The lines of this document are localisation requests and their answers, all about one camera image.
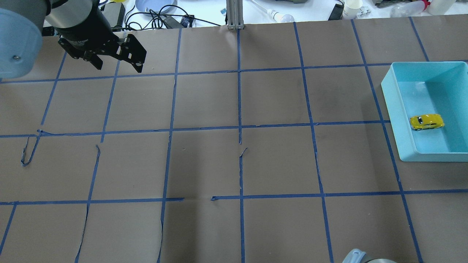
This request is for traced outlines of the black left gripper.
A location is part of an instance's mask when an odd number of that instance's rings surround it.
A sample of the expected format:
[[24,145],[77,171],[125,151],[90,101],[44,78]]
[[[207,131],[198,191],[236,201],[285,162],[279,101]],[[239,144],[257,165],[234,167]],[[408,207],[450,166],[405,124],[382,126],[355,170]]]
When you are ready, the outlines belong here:
[[115,35],[101,11],[91,11],[78,25],[57,31],[61,36],[59,45],[73,59],[82,59],[102,70],[100,56],[110,56],[131,64],[137,73],[142,73],[147,50],[135,35],[128,34],[124,38]]

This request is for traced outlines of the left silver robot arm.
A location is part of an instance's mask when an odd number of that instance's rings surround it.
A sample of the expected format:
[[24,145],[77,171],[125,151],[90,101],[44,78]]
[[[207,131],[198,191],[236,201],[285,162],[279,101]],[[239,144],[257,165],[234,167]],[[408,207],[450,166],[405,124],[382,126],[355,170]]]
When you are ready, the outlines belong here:
[[0,75],[14,79],[28,74],[42,48],[48,22],[60,35],[58,44],[72,58],[100,70],[101,56],[125,61],[141,73],[147,50],[129,34],[118,37],[97,0],[2,0],[0,3]]

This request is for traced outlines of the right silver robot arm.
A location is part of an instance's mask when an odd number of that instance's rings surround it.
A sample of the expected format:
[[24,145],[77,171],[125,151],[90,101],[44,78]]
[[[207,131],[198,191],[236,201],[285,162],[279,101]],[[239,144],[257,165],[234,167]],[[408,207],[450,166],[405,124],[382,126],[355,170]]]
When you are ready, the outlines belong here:
[[395,261],[384,258],[373,258],[365,251],[353,249],[346,255],[342,263],[395,263]]

